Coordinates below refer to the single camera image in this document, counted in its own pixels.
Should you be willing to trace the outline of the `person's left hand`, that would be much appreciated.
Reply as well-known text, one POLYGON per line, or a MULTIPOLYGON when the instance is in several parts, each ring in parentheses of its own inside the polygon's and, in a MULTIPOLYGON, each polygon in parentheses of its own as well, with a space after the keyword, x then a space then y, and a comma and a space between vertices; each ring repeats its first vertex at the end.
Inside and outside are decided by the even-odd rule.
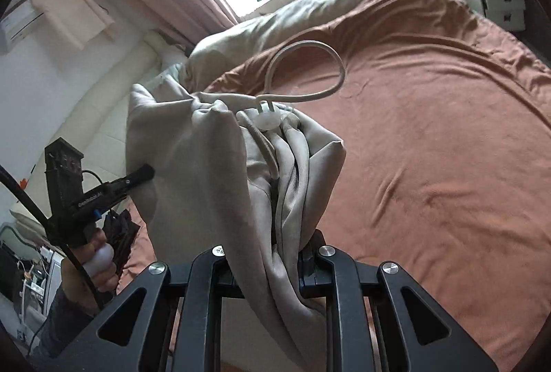
MULTIPOLYGON (((89 243, 71 249, 71 253, 83 265, 99 297, 111 296, 116 291, 118 275, 116 265, 112 262, 113 249, 102 230, 97 228, 89 243)), ((91 288, 68 257, 63 259, 61 277, 61 288, 71 303, 90 315, 98 313, 99 307, 91 288)))

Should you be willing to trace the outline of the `person's left forearm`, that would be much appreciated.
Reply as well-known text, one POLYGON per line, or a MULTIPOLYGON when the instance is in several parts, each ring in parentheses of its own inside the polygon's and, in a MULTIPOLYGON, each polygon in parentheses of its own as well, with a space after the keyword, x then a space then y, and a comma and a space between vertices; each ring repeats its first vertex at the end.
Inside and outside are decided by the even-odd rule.
POLYGON ((38 364, 44 359, 58 357, 98 312, 98 305, 89 290, 67 296, 60 287, 30 358, 38 364))

